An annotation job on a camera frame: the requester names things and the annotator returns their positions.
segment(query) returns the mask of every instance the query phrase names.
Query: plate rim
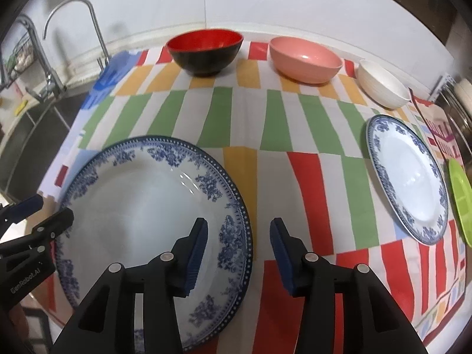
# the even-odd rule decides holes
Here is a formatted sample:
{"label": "plate rim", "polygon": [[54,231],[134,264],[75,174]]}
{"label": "plate rim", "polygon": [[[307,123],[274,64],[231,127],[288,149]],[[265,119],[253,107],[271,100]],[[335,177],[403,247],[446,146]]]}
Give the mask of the plate rim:
{"label": "plate rim", "polygon": [[[247,210],[246,204],[244,203],[241,192],[239,191],[239,189],[238,189],[237,185],[235,184],[235,182],[231,179],[231,177],[228,174],[228,172],[226,171],[226,169],[218,161],[216,161],[216,159],[214,159],[210,154],[208,154],[206,151],[202,150],[200,147],[198,147],[198,146],[196,146],[196,145],[194,145],[190,142],[187,142],[185,140],[182,140],[182,139],[179,139],[179,138],[176,138],[176,137],[164,136],[164,135],[142,135],[142,136],[130,137],[130,138],[127,138],[125,140],[115,142],[112,145],[109,145],[105,149],[103,149],[103,150],[99,151],[97,154],[95,154],[92,158],[90,158],[87,161],[87,163],[74,176],[74,178],[71,180],[69,186],[63,191],[63,194],[60,196],[59,201],[58,201],[57,210],[62,209],[62,208],[65,207],[65,204],[64,204],[65,198],[67,197],[68,192],[71,190],[71,187],[76,182],[77,178],[80,177],[92,164],[94,164],[96,161],[98,161],[100,158],[102,158],[102,156],[105,153],[109,152],[112,149],[115,149],[115,148],[118,148],[120,146],[126,145],[129,142],[143,142],[145,140],[154,140],[154,141],[158,141],[158,142],[159,141],[165,141],[165,142],[174,142],[174,143],[178,142],[178,143],[183,144],[184,147],[186,147],[190,150],[194,150],[196,153],[199,153],[200,155],[202,155],[204,158],[207,159],[207,161],[211,165],[213,165],[214,169],[216,170],[216,173],[219,173],[221,175],[221,179],[226,182],[228,187],[230,189],[234,188],[232,192],[233,192],[233,195],[235,197],[235,201],[239,204],[239,207],[241,208],[242,214],[247,215],[248,224],[243,225],[243,227],[246,229],[246,231],[249,232],[249,234],[246,233],[246,237],[245,237],[246,247],[247,247],[246,255],[245,255],[246,264],[245,264],[245,271],[242,273],[242,278],[247,277],[247,279],[245,281],[246,284],[244,284],[244,282],[242,282],[241,291],[239,293],[237,293],[237,296],[235,297],[235,302],[232,304],[231,307],[228,308],[226,315],[221,319],[220,323],[218,325],[216,325],[214,327],[214,329],[212,329],[211,332],[209,332],[206,335],[206,337],[204,337],[204,338],[198,340],[197,342],[192,343],[191,345],[188,345],[188,346],[183,348],[184,351],[193,350],[194,348],[208,342],[214,336],[218,335],[221,331],[223,331],[225,329],[225,327],[227,327],[227,325],[230,323],[230,321],[234,318],[234,316],[239,311],[239,308],[241,307],[241,304],[242,304],[242,302],[245,298],[247,289],[249,287],[249,282],[251,280],[251,275],[252,275],[252,272],[253,272],[253,257],[254,257],[254,248],[253,248],[254,244],[253,244],[253,241],[254,241],[254,239],[253,239],[253,229],[252,229],[251,219],[249,217],[249,212]],[[57,241],[54,240],[54,262],[55,263],[57,262],[57,259],[58,259]],[[62,291],[63,291],[68,303],[72,307],[72,309],[75,310],[75,307],[73,306],[74,302],[72,302],[69,299],[69,295],[65,292],[64,287],[62,285],[62,283],[63,283],[62,275],[61,275],[59,270],[57,270],[57,272],[58,272],[58,277],[59,277],[59,281],[60,281]]]}
{"label": "plate rim", "polygon": [[[462,178],[462,180],[464,179],[463,176],[465,176],[466,178],[466,182],[469,183],[469,186],[472,188],[472,185],[470,184],[469,182],[469,179],[467,178],[467,175],[466,173],[464,172],[464,170],[462,169],[462,166],[459,164],[459,162],[455,159],[455,158],[451,158],[449,159],[448,161],[448,170],[449,170],[449,177],[452,176],[451,174],[451,168],[452,166],[451,165],[455,165],[455,167],[453,168],[455,171],[457,169],[460,169],[460,173],[459,175],[462,176],[460,178]],[[456,204],[456,200],[455,200],[455,195],[456,195],[456,190],[457,189],[454,189],[454,184],[453,184],[453,181],[451,180],[451,188],[452,188],[452,194],[454,196],[454,203],[455,203],[455,209],[457,211],[457,215],[459,216],[459,221],[461,222],[461,228],[462,228],[462,233],[463,233],[463,236],[464,238],[466,239],[466,243],[469,247],[472,247],[472,241],[469,240],[469,238],[467,237],[467,233],[464,232],[464,227],[463,227],[463,221],[462,221],[462,215],[461,215],[461,211],[459,210],[459,208],[457,207],[457,204]]]}
{"label": "plate rim", "polygon": [[[425,147],[426,149],[426,152],[428,153],[429,157],[431,158],[431,160],[434,162],[436,168],[438,169],[439,173],[440,173],[440,183],[442,184],[442,186],[444,187],[445,189],[445,198],[446,198],[446,202],[447,202],[447,206],[445,207],[445,221],[444,221],[444,227],[440,230],[440,233],[438,234],[438,237],[436,238],[435,242],[425,242],[425,241],[422,241],[421,238],[419,238],[419,236],[417,236],[413,230],[410,229],[409,225],[404,221],[404,215],[403,214],[398,214],[397,210],[395,209],[395,206],[393,205],[393,201],[392,199],[390,198],[389,194],[387,193],[387,191],[385,190],[385,187],[384,187],[384,184],[382,182],[382,179],[381,177],[379,176],[378,174],[378,168],[375,164],[375,161],[374,161],[374,158],[372,157],[372,143],[373,143],[373,140],[371,140],[371,137],[370,137],[370,133],[372,131],[372,124],[375,120],[379,119],[379,118],[386,118],[388,119],[389,121],[393,121],[394,123],[397,123],[398,125],[402,126],[407,132],[410,133],[410,135],[412,135],[414,138],[416,138],[417,141],[419,141],[421,144],[423,144],[423,146]],[[423,140],[413,131],[411,130],[405,123],[403,123],[402,121],[400,121],[398,118],[395,118],[395,117],[392,117],[390,115],[386,115],[386,114],[376,114],[374,115],[373,117],[369,118],[369,120],[367,121],[366,123],[366,131],[365,131],[365,136],[366,136],[366,142],[367,142],[367,150],[369,151],[369,157],[371,159],[371,163],[374,167],[374,171],[375,171],[375,175],[376,177],[378,178],[380,184],[381,184],[381,187],[382,187],[382,190],[386,196],[386,198],[388,199],[389,201],[389,204],[391,205],[392,209],[393,209],[393,212],[395,213],[395,215],[397,216],[397,218],[399,219],[399,221],[401,222],[402,226],[404,227],[404,229],[410,234],[410,236],[417,242],[421,243],[422,245],[425,245],[425,246],[434,246],[436,245],[443,237],[444,237],[444,234],[445,234],[445,231],[446,229],[448,228],[448,221],[449,221],[449,197],[448,197],[448,189],[445,185],[445,180],[444,180],[444,177],[443,177],[443,172],[441,171],[439,165],[437,164],[437,161],[436,159],[434,158],[433,154],[431,153],[430,149],[428,148],[428,146],[423,142]]]}

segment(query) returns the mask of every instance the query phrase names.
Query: pink object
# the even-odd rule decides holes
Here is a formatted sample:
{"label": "pink object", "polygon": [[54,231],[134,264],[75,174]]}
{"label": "pink object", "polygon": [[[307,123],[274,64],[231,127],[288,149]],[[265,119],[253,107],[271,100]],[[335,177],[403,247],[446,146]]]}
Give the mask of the pink object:
{"label": "pink object", "polygon": [[343,66],[343,61],[328,48],[297,37],[275,37],[269,49],[280,72],[308,84],[328,82]]}

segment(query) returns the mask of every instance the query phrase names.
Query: lime green divided tray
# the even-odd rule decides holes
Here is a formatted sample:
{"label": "lime green divided tray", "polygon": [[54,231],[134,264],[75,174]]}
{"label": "lime green divided tray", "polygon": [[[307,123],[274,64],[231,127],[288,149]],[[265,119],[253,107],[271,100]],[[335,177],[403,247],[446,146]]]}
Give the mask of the lime green divided tray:
{"label": "lime green divided tray", "polygon": [[449,160],[449,176],[462,231],[472,247],[472,188],[462,166],[454,158]]}

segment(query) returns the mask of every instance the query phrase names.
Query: black bowl exterior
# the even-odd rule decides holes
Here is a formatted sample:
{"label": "black bowl exterior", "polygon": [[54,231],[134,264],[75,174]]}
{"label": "black bowl exterior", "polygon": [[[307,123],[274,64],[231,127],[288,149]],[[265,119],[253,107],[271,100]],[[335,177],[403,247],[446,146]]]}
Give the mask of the black bowl exterior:
{"label": "black bowl exterior", "polygon": [[169,49],[172,58],[182,69],[195,76],[211,76],[226,68],[236,57],[242,40],[235,45],[198,52],[176,52]]}

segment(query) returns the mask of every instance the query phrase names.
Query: green stripe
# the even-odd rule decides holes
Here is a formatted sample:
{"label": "green stripe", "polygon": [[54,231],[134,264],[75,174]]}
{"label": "green stripe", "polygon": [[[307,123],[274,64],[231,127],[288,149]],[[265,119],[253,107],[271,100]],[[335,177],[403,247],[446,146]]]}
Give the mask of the green stripe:
{"label": "green stripe", "polygon": [[422,134],[421,131],[419,130],[418,126],[416,126],[415,124],[411,124],[411,125],[412,125],[412,127],[414,128],[414,131],[415,131],[416,135],[417,135],[419,138],[421,138],[421,140],[425,143],[425,145],[427,145],[426,142],[425,142],[425,140],[424,140],[424,138],[423,138],[423,134]]}
{"label": "green stripe", "polygon": [[282,93],[267,90],[266,118],[263,137],[260,141],[261,150],[292,151],[289,123],[285,114]]}
{"label": "green stripe", "polygon": [[197,142],[199,147],[223,148],[230,145],[232,98],[233,88],[213,88],[212,103]]}
{"label": "green stripe", "polygon": [[105,141],[104,148],[129,137],[129,133],[131,133],[136,122],[138,122],[139,116],[149,101],[150,96],[150,93],[140,94],[138,96],[131,96],[128,99],[113,126],[112,132]]}
{"label": "green stripe", "polygon": [[357,141],[357,145],[359,146],[362,156],[364,158],[370,158],[369,151],[367,149],[367,141],[365,138],[366,121],[360,115],[357,107],[354,104],[343,101],[339,101],[337,104],[341,108],[341,112],[343,112],[344,117],[346,117],[346,120],[349,123],[349,127],[351,128],[354,138]]}
{"label": "green stripe", "polygon": [[162,103],[147,134],[171,137],[187,91],[171,91]]}
{"label": "green stripe", "polygon": [[319,153],[344,155],[339,136],[319,97],[299,94],[301,107]]}
{"label": "green stripe", "polygon": [[363,158],[341,157],[351,225],[356,250],[378,246],[377,222],[366,162]]}
{"label": "green stripe", "polygon": [[86,149],[93,133],[95,132],[95,129],[97,128],[98,123],[103,118],[114,99],[114,96],[108,96],[97,106],[94,113],[86,123],[86,126],[83,127],[83,130],[85,130],[86,133],[79,144],[80,149]]}

